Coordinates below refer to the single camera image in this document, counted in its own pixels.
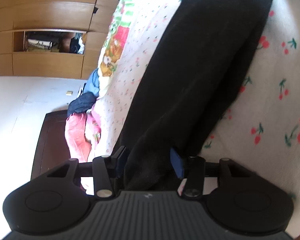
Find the wooden wardrobe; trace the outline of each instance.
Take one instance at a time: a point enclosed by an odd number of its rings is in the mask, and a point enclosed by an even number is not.
[[[97,67],[117,0],[0,0],[0,76],[87,79]],[[84,54],[24,51],[25,33],[83,33]]]

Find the dark wooden furniture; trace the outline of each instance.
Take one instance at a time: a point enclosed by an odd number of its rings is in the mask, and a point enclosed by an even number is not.
[[[34,154],[31,179],[70,158],[65,139],[67,110],[46,114]]]

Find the dark blue clothing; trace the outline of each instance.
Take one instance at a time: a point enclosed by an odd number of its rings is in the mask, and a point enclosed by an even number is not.
[[[96,97],[91,92],[87,92],[73,100],[68,107],[67,117],[73,113],[83,113],[91,109],[96,102]]]
[[[235,100],[272,0],[182,0],[165,29],[122,127],[125,190],[176,190],[170,149],[196,156]]]

